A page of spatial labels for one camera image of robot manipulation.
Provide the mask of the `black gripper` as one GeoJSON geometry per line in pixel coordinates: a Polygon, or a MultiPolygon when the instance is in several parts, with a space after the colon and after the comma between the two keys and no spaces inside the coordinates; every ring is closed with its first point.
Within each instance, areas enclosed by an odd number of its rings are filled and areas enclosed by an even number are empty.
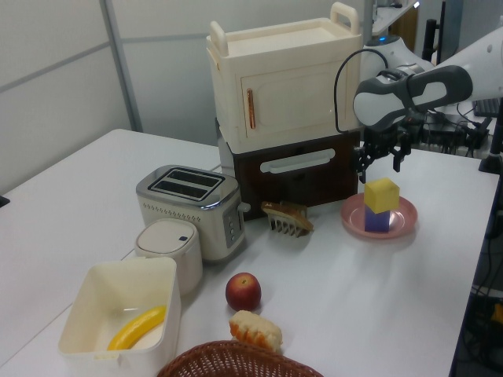
{"type": "Polygon", "coordinates": [[[366,170],[373,163],[370,156],[393,155],[393,170],[401,170],[402,161],[411,153],[411,140],[408,134],[398,138],[398,127],[391,126],[386,130],[364,130],[364,146],[354,147],[351,151],[351,169],[357,174],[361,183],[366,183],[366,170]]]}

